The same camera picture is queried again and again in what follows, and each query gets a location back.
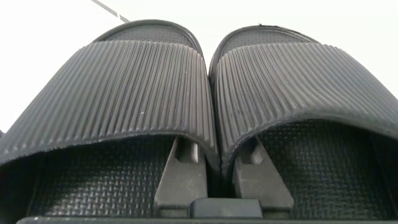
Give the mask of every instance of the black slide sandal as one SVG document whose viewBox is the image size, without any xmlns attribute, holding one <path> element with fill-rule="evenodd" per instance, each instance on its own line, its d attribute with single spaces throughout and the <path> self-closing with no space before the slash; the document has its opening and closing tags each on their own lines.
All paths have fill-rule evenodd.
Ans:
<svg viewBox="0 0 398 224">
<path fill-rule="evenodd" d="M 265 217 L 395 220 L 397 99 L 340 49 L 254 29 L 286 30 L 232 32 L 210 67 L 226 185 Z"/>
<path fill-rule="evenodd" d="M 176 166 L 205 186 L 181 184 L 175 203 L 207 196 L 206 169 L 219 170 L 210 87 L 199 45 L 177 42 L 94 42 L 71 57 L 0 141 L 0 223 L 162 216 Z"/>
</svg>

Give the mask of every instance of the white wall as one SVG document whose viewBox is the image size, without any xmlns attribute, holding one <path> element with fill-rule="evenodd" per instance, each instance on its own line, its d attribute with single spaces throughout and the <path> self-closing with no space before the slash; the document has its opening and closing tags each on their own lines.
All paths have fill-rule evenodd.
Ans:
<svg viewBox="0 0 398 224">
<path fill-rule="evenodd" d="M 0 129 L 82 46 L 122 22 L 90 0 L 0 3 Z"/>
</svg>

